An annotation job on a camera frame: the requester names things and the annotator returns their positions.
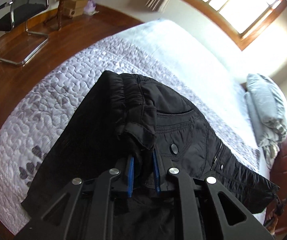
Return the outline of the black pants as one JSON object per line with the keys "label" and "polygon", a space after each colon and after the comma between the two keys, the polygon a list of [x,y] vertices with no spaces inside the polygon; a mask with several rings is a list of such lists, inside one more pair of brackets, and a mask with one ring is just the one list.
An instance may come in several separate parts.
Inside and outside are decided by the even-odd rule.
{"label": "black pants", "polygon": [[133,157],[133,192],[114,201],[112,239],[175,239],[174,198],[156,192],[154,151],[192,178],[215,177],[254,217],[276,198],[277,185],[241,164],[184,96],[149,77],[105,71],[38,168],[22,206],[32,218],[74,178],[96,179]]}

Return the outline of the folded grey blanket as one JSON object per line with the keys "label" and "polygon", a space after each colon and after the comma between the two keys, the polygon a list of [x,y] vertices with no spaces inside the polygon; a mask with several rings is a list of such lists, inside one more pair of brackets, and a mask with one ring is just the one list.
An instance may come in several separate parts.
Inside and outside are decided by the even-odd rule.
{"label": "folded grey blanket", "polygon": [[245,100],[256,143],[263,148],[269,169],[287,139],[287,100],[282,90],[268,76],[249,74]]}

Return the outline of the grey quilted bedspread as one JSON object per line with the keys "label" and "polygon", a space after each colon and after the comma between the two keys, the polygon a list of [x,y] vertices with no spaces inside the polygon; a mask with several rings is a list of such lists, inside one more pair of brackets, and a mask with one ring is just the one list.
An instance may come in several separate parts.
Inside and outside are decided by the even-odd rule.
{"label": "grey quilted bedspread", "polygon": [[245,90],[195,37],[170,20],[150,21],[83,49],[43,78],[0,129],[0,221],[12,233],[29,221],[21,202],[38,166],[100,75],[151,77],[192,101],[235,157],[265,178]]}

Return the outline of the wooden framed window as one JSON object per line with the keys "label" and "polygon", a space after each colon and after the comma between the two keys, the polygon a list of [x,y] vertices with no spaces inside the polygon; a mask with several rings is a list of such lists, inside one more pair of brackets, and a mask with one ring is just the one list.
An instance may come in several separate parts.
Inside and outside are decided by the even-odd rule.
{"label": "wooden framed window", "polygon": [[183,0],[214,22],[244,50],[287,7],[286,0]]}

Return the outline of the wooden coat rack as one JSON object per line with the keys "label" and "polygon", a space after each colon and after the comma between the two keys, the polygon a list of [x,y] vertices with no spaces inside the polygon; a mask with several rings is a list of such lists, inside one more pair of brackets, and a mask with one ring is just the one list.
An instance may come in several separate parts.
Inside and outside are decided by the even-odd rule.
{"label": "wooden coat rack", "polygon": [[57,24],[58,24],[58,28],[57,30],[60,31],[62,28],[62,12],[63,12],[63,7],[64,7],[64,1],[65,0],[59,0],[59,5],[58,5],[58,9],[57,9],[57,14],[48,18],[47,20],[45,20],[43,22],[43,24],[47,24],[48,22],[50,22],[53,19],[57,19]]}

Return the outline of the purple plastic bag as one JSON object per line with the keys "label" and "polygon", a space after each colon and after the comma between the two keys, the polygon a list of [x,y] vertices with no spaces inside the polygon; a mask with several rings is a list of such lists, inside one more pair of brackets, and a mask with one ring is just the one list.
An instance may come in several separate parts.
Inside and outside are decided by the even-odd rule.
{"label": "purple plastic bag", "polygon": [[88,0],[86,6],[84,7],[83,14],[91,16],[98,13],[98,11],[96,10],[96,5],[97,4],[94,0]]}

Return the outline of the stacked cardboard boxes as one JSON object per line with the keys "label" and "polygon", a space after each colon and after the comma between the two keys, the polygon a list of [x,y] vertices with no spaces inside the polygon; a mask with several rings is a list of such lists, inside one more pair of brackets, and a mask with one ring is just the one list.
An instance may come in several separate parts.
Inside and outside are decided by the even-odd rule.
{"label": "stacked cardboard boxes", "polygon": [[74,18],[83,15],[88,0],[65,0],[63,7],[63,16]]}

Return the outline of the black chrome cantilever chair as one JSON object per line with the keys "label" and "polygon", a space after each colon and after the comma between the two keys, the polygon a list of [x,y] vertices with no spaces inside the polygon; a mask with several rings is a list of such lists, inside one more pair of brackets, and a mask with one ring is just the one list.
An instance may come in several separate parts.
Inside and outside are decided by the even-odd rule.
{"label": "black chrome cantilever chair", "polygon": [[48,9],[49,0],[11,0],[0,5],[0,32],[9,33],[21,24],[25,25],[25,32],[28,35],[35,35],[44,38],[36,48],[34,48],[22,61],[15,62],[0,57],[0,62],[23,66],[43,48],[48,42],[49,35],[28,29],[28,20]]}

